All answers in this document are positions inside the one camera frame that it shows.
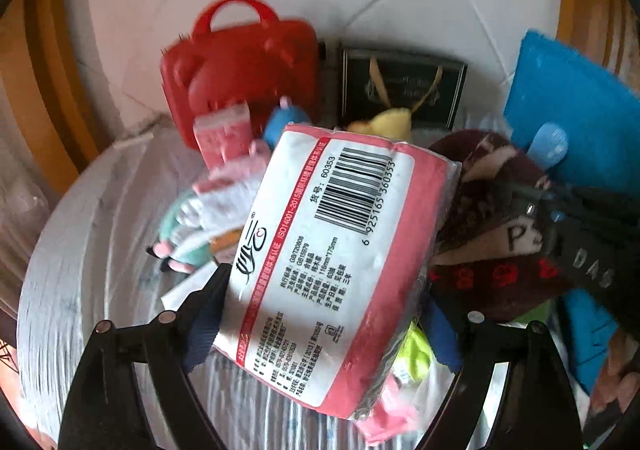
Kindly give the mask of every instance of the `suitcase handle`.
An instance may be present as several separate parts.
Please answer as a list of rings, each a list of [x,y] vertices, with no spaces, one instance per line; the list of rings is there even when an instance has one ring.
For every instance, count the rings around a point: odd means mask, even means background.
[[[205,34],[211,31],[211,21],[220,8],[232,2],[242,2],[254,8],[260,17],[260,22],[277,21],[278,15],[261,0],[219,0],[204,10],[197,18],[193,26],[192,36]]]

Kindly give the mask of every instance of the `black box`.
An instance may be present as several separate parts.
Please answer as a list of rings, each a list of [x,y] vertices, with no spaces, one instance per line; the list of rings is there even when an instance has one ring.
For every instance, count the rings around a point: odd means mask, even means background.
[[[340,47],[342,91],[337,117],[340,126],[368,121],[389,108],[370,75],[372,58],[391,106],[415,109],[414,128],[451,130],[466,77],[464,62],[414,52],[345,45]]]

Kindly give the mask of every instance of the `barcode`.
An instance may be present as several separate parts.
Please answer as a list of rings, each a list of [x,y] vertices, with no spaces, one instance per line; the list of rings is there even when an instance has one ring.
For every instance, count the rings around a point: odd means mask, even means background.
[[[345,147],[324,188],[316,219],[367,235],[390,156]]]

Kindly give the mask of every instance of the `white curtain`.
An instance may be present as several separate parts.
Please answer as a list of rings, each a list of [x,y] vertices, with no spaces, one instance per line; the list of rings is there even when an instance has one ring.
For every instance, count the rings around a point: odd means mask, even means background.
[[[31,253],[49,204],[28,170],[0,138],[0,309],[13,318]]]

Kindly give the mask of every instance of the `person's hand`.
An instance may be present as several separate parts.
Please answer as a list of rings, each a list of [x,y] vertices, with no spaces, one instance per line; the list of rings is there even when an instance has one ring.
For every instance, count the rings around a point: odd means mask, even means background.
[[[630,372],[622,377],[626,365],[636,354],[638,342],[622,329],[609,341],[609,354],[591,391],[591,411],[599,414],[609,403],[617,401],[625,412],[640,388],[640,374]]]

